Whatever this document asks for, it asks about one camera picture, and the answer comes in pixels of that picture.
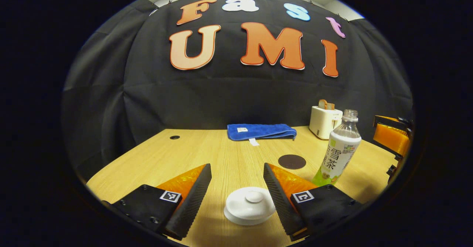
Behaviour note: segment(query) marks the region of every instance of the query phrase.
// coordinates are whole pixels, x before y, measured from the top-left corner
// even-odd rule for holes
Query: white letter
[[[222,6],[224,11],[248,11],[253,12],[257,11],[258,8],[254,0],[227,0],[225,5]]]

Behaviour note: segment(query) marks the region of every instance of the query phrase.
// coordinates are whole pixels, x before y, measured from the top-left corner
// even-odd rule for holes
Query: orange letter
[[[208,3],[214,3],[217,0],[201,0],[188,5],[183,6],[182,9],[182,18],[177,21],[177,25],[188,23],[190,21],[196,20],[202,17],[202,14],[197,14],[197,11],[207,11]]]
[[[284,57],[279,62],[285,68],[293,70],[303,70],[305,65],[302,62],[300,53],[300,39],[302,33],[293,28],[282,29],[275,39],[265,25],[261,23],[243,23],[247,33],[246,55],[241,58],[244,65],[261,65],[265,61],[260,56],[260,47],[265,52],[269,64],[276,64],[279,56],[284,50]]]
[[[171,40],[171,64],[179,70],[194,70],[210,62],[215,51],[215,34],[220,25],[208,25],[199,29],[202,34],[202,51],[193,58],[186,55],[187,38],[192,31],[181,31],[169,36]]]
[[[330,42],[329,40],[322,40],[322,44],[326,48],[326,65],[322,70],[325,75],[330,77],[338,77],[337,70],[337,55],[336,51],[338,50],[337,45]]]

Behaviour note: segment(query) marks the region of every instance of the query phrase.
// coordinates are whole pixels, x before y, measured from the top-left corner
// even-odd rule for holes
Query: wooden table
[[[225,200],[233,191],[247,186],[267,189],[263,180],[265,162],[278,164],[282,155],[306,159],[301,169],[288,171],[311,180],[317,172],[328,141],[318,139],[307,126],[294,127],[292,139],[231,141],[223,130],[165,129],[96,173],[87,186],[100,200],[114,203],[139,185],[157,186],[185,171],[210,163],[212,180],[187,237],[188,246],[287,246],[277,212],[266,222],[240,226],[223,214]],[[169,139],[178,135],[179,139]],[[387,186],[387,169],[395,165],[394,155],[362,141],[336,186],[350,197],[365,203]]]

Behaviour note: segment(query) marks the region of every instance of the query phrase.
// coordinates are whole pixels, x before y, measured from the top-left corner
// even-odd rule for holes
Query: orange chair
[[[386,172],[389,175],[388,183],[397,169],[402,165],[404,157],[411,146],[413,122],[403,118],[375,116],[373,127],[376,128],[373,140],[384,145],[395,154],[397,166],[391,165]]]

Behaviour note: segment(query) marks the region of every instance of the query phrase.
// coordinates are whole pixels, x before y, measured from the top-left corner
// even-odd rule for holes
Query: white toaster
[[[309,129],[319,138],[327,140],[330,132],[341,124],[343,112],[337,109],[312,107]]]

